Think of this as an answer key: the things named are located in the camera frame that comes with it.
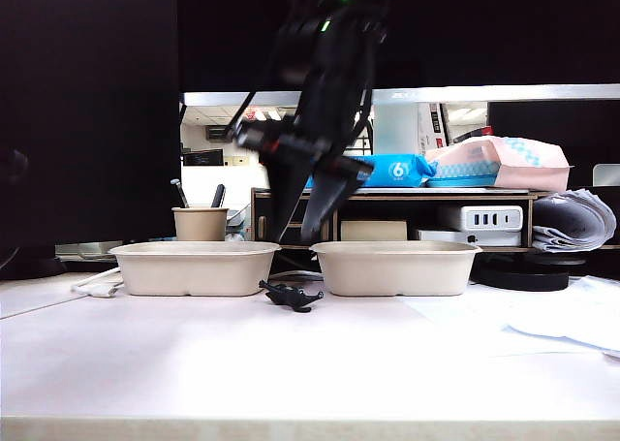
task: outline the computer screen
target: computer screen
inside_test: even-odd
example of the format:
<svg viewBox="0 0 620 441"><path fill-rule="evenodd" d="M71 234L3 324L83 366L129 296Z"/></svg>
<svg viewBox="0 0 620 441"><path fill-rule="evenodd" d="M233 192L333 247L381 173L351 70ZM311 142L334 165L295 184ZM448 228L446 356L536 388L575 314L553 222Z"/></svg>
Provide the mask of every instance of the computer screen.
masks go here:
<svg viewBox="0 0 620 441"><path fill-rule="evenodd" d="M181 90L247 91L291 0L178 5ZM376 87L619 82L617 10L618 0L392 0Z"/></svg>
<svg viewBox="0 0 620 441"><path fill-rule="evenodd" d="M176 0L0 0L0 248L173 234L176 39Z"/></svg>
<svg viewBox="0 0 620 441"><path fill-rule="evenodd" d="M560 145L573 166L570 187L591 186L597 164L620 161L619 120L618 100L496 102L488 108L496 135Z"/></svg>

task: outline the beige pulp tray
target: beige pulp tray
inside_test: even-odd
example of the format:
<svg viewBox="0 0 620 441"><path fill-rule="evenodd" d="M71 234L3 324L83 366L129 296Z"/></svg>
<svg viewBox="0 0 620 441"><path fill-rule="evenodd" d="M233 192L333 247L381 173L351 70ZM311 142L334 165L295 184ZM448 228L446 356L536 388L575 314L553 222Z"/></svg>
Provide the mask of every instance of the beige pulp tray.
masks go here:
<svg viewBox="0 0 620 441"><path fill-rule="evenodd" d="M271 242L164 241L116 247L129 294L249 296L269 276Z"/></svg>
<svg viewBox="0 0 620 441"><path fill-rule="evenodd" d="M429 240L322 242L311 250L325 285L338 296L456 296L482 251Z"/></svg>

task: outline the stack of paper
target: stack of paper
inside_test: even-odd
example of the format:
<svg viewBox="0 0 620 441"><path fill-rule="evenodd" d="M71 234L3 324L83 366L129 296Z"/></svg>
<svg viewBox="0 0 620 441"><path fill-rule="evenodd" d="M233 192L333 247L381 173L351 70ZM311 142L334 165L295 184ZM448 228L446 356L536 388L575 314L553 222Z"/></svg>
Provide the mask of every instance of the stack of paper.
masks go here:
<svg viewBox="0 0 620 441"><path fill-rule="evenodd" d="M548 293L470 284L462 296L397 299L445 330L442 337L450 347L467 353L620 356L620 281L571 278L567 289Z"/></svg>
<svg viewBox="0 0 620 441"><path fill-rule="evenodd" d="M534 202L534 242L546 252L578 252L601 247L613 237L616 218L598 196L579 189Z"/></svg>

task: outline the ceiling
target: ceiling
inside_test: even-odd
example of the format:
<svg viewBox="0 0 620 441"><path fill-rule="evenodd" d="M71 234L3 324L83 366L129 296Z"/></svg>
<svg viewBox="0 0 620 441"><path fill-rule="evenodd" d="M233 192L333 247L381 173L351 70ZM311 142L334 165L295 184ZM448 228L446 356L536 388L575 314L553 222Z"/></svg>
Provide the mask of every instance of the ceiling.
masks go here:
<svg viewBox="0 0 620 441"><path fill-rule="evenodd" d="M238 107L188 107L183 116L183 123L198 126L224 126L229 124ZM293 112L291 107L249 107L246 115L252 112L261 112L263 116L283 116L287 112Z"/></svg>

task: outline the pen holder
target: pen holder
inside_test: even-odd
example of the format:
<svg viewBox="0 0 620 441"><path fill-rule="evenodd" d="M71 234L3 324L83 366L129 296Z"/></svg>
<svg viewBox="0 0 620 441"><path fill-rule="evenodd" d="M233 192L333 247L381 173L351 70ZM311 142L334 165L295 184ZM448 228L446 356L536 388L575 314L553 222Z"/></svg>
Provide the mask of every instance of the pen holder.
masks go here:
<svg viewBox="0 0 620 441"><path fill-rule="evenodd" d="M224 240L227 208L172 209L177 240Z"/></svg>

